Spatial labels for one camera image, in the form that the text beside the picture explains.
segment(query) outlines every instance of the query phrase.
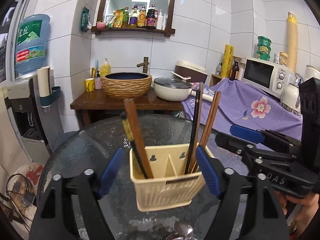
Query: faucet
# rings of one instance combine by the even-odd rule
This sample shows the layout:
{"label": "faucet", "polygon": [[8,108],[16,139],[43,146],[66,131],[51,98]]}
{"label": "faucet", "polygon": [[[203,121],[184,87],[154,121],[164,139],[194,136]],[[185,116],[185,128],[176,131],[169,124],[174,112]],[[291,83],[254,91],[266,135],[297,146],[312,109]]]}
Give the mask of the faucet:
{"label": "faucet", "polygon": [[143,57],[143,63],[137,64],[137,67],[142,67],[143,66],[143,73],[148,74],[148,65],[150,64],[149,62],[149,57]]}

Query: stacked green containers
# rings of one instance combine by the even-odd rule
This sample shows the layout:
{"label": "stacked green containers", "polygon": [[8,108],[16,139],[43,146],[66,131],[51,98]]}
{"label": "stacked green containers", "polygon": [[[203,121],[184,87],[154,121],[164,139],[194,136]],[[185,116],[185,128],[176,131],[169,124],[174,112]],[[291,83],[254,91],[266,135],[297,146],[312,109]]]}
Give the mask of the stacked green containers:
{"label": "stacked green containers", "polygon": [[257,47],[257,58],[269,61],[271,52],[271,40],[266,37],[259,36]]}

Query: wooden countertop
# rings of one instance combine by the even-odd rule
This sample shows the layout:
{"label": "wooden countertop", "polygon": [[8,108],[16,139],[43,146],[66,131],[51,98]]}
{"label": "wooden countertop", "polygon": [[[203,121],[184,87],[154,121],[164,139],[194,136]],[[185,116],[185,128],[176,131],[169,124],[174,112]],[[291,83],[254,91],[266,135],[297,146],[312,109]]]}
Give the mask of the wooden countertop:
{"label": "wooden countertop", "polygon": [[[181,111],[181,102],[172,102],[157,97],[155,91],[150,89],[146,95],[134,99],[137,110],[170,110]],[[123,99],[110,98],[103,90],[84,92],[70,105],[74,110],[122,110]]]}

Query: wooden mirror frame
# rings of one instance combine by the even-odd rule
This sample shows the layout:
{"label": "wooden mirror frame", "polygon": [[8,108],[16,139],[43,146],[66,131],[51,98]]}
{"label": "wooden mirror frame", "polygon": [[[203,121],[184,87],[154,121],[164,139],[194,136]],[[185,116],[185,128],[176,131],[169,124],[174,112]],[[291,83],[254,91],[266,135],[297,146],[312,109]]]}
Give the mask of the wooden mirror frame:
{"label": "wooden mirror frame", "polygon": [[[150,33],[163,33],[164,36],[170,37],[171,34],[176,32],[175,29],[172,28],[172,19],[173,19],[173,10],[174,10],[174,2],[175,0],[170,0],[168,7],[168,19],[166,22],[165,30],[157,30],[157,29],[148,29],[148,28],[104,28],[98,30],[96,26],[93,26],[91,31],[96,35],[99,35],[101,32],[110,32],[110,31],[135,31],[135,32],[150,32]],[[106,6],[106,0],[101,0],[98,10],[97,22],[102,22],[103,12]]]}

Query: beige plastic basket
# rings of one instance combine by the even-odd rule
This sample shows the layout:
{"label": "beige plastic basket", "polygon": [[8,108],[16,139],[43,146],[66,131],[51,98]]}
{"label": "beige plastic basket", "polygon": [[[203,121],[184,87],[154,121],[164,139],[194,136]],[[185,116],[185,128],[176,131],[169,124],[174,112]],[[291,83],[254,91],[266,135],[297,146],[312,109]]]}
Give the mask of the beige plastic basket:
{"label": "beige plastic basket", "polygon": [[[184,174],[189,144],[146,146],[153,179],[145,179],[130,150],[130,178],[141,212],[158,211],[189,205],[205,185],[202,172]],[[213,157],[206,147],[207,154]]]}

